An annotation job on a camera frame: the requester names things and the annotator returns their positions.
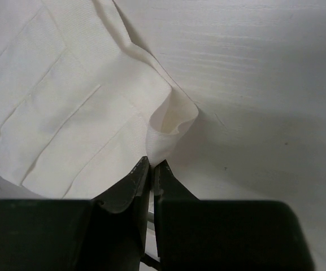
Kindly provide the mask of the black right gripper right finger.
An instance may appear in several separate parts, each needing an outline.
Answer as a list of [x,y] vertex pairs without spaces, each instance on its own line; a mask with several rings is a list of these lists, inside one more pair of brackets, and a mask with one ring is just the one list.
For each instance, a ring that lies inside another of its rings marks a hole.
[[154,170],[162,270],[314,270],[299,221],[283,202],[200,200],[166,161]]

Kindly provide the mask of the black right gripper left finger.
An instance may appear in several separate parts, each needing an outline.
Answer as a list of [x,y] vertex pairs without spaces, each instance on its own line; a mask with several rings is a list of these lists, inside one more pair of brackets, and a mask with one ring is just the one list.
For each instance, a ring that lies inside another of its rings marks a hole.
[[0,270],[139,270],[149,161],[91,200],[0,199]]

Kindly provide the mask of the white pleated skirt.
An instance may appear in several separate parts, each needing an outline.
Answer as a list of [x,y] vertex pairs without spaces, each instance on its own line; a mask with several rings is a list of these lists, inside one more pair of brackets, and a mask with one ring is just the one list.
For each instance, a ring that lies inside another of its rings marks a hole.
[[0,180],[90,199],[198,116],[113,1],[0,1]]

